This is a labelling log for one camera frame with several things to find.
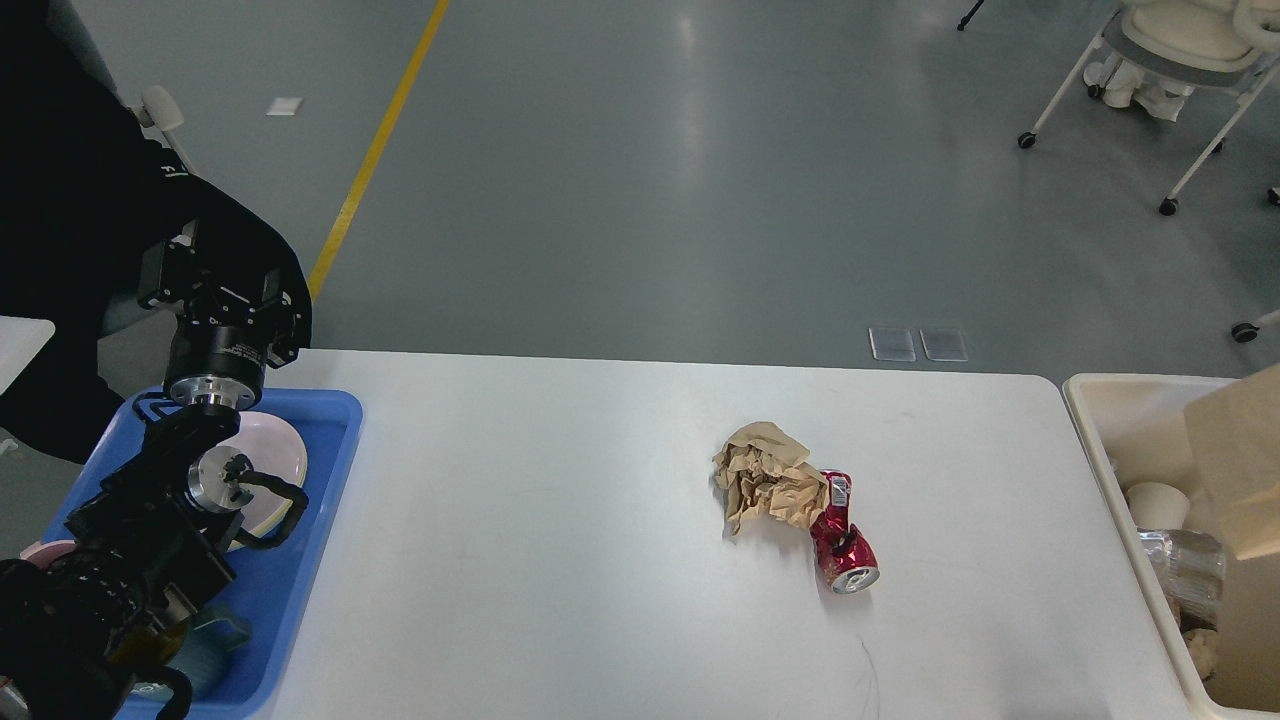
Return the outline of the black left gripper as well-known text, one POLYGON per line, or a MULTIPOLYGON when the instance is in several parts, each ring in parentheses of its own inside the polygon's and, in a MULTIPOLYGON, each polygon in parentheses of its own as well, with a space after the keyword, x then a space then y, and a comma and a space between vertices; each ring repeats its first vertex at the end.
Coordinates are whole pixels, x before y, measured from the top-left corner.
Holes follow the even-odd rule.
POLYGON ((198 227, 188 222, 143 252, 138 306, 179 319, 163 382, 170 401, 250 410, 261 401, 266 365, 288 365, 306 347, 306 279, 297 269, 268 272, 251 313, 198 252, 198 227))

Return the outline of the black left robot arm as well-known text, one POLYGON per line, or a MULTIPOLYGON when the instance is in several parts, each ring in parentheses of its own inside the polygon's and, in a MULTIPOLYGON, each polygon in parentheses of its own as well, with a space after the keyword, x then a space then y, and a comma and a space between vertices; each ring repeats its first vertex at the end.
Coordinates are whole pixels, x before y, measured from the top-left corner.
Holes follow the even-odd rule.
POLYGON ((283 263, 224 260, 200 222, 143 256, 137 301, 173 304, 177 329, 136 456, 67 518, 73 547, 46 568, 3 562, 3 716, 111 719, 140 683, 164 685, 160 719, 188 715, 191 679, 164 660, 122 659, 137 632, 191 620, 236 579, 233 543, 271 550, 308 506, 298 487, 230 447, 262 398, 265 372, 292 363, 308 314, 283 263))

